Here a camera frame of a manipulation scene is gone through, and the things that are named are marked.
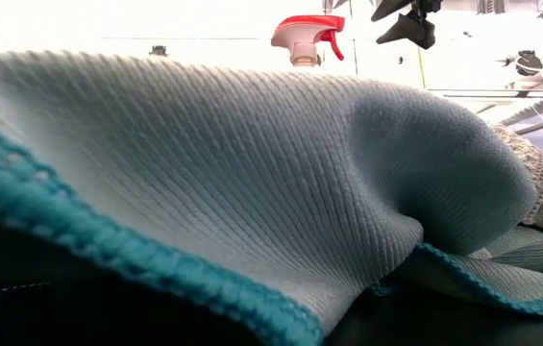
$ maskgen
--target teal stitched border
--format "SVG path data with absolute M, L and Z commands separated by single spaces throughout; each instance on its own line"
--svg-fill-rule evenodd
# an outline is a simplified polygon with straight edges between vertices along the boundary
M 277 345 L 319 345 L 319 320 L 279 291 L 98 215 L 49 166 L 0 136 L 0 220 L 123 277 L 243 323 Z
M 497 292 L 491 285 L 463 269 L 452 257 L 430 244 L 420 244 L 414 249 L 414 252 L 431 259 L 434 263 L 450 272 L 462 287 L 479 297 L 483 303 L 530 315 L 543 315 L 543 298 L 532 301 L 518 301 L 508 298 Z

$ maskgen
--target light blue cloth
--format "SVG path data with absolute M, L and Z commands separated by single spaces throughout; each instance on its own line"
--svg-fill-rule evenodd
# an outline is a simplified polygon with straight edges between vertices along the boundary
M 543 273 L 468 256 L 535 198 L 482 121 L 421 91 L 0 54 L 0 221 L 269 343 L 320 343 L 384 277 L 543 313 Z

